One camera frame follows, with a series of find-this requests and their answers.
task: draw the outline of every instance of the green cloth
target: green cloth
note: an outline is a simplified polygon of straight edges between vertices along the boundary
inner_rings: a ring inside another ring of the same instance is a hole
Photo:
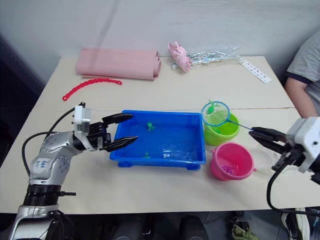
[[[235,224],[232,228],[232,237],[234,240],[259,240],[259,238],[251,232],[250,228],[245,231]]]

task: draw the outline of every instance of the gray t-shirt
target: gray t-shirt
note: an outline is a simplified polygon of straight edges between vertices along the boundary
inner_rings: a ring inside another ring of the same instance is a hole
[[[320,116],[320,29],[300,47],[286,75],[308,84],[304,90]]]

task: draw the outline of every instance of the pink towel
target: pink towel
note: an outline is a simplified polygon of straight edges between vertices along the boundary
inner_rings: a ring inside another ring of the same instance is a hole
[[[161,62],[156,50],[84,48],[75,66],[77,74],[154,80]]]

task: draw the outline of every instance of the pink bucket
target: pink bucket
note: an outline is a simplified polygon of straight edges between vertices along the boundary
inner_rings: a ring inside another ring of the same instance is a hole
[[[251,154],[237,143],[226,142],[211,152],[211,172],[222,181],[242,180],[255,170]]]

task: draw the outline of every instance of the red toy chain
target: red toy chain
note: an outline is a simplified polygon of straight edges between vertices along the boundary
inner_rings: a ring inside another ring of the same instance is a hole
[[[82,89],[90,84],[96,84],[96,83],[103,83],[103,82],[107,82],[107,83],[114,83],[114,84],[119,84],[122,85],[122,81],[120,80],[113,80],[110,78],[95,78],[95,79],[90,79],[88,81],[84,81],[83,83],[80,83],[78,86],[72,88],[71,91],[69,91],[66,95],[64,95],[62,97],[63,101],[67,101],[72,94],[74,94],[76,91],[78,91],[79,89]]]

